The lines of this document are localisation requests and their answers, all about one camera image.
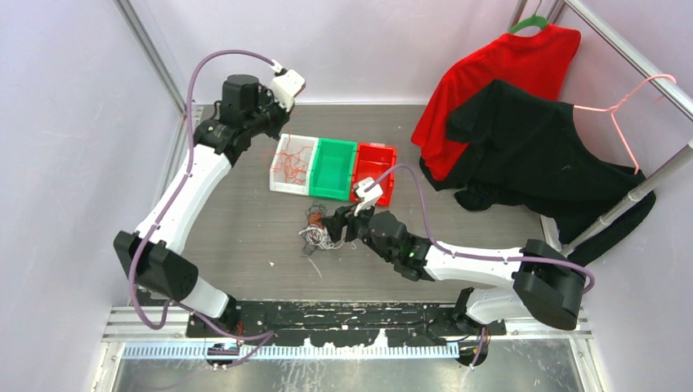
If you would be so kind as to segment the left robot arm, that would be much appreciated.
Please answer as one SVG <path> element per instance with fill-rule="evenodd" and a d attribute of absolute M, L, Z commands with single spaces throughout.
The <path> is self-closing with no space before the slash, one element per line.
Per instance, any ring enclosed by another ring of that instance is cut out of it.
<path fill-rule="evenodd" d="M 237 163 L 255 136 L 275 140 L 289 121 L 305 79 L 294 70 L 275 75 L 270 85 L 247 74 L 222 84 L 214 114 L 195 128 L 186 163 L 154 210 L 134 232 L 119 232 L 114 250 L 128 281 L 207 316 L 219 337 L 235 332 L 239 320 L 233 296 L 204 280 L 182 256 L 194 221 L 212 191 Z"/>

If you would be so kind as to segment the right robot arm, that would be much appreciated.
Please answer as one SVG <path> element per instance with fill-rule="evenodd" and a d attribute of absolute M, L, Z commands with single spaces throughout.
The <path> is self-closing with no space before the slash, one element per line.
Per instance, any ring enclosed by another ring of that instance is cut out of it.
<path fill-rule="evenodd" d="M 357 206 L 340 207 L 320 223 L 331 240 L 360 240 L 403 278 L 469 283 L 450 320 L 467 336 L 489 331 L 493 323 L 524 317 L 573 331 L 585 286 L 592 281 L 583 266 L 536 239 L 507 249 L 455 247 L 411 234 L 389 211 Z"/>

